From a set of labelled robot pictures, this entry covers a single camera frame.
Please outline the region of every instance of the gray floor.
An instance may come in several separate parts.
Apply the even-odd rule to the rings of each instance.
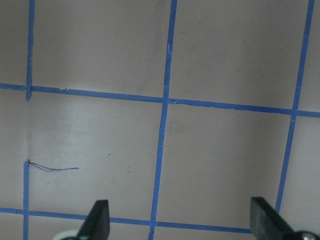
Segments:
[[[36,0],[34,86],[162,97],[170,0]],[[178,0],[173,99],[291,109],[307,0]],[[0,83],[25,85],[28,2],[0,2]],[[320,112],[320,1],[315,0],[299,110]],[[162,104],[0,89],[0,208],[150,220]],[[169,104],[157,221],[249,228],[251,196],[276,204],[290,115]],[[320,118],[298,116],[280,214],[320,233]],[[29,240],[83,221],[30,216]],[[23,239],[23,215],[0,213]],[[149,226],[112,223],[110,240]],[[155,240],[253,240],[251,234],[156,227]]]

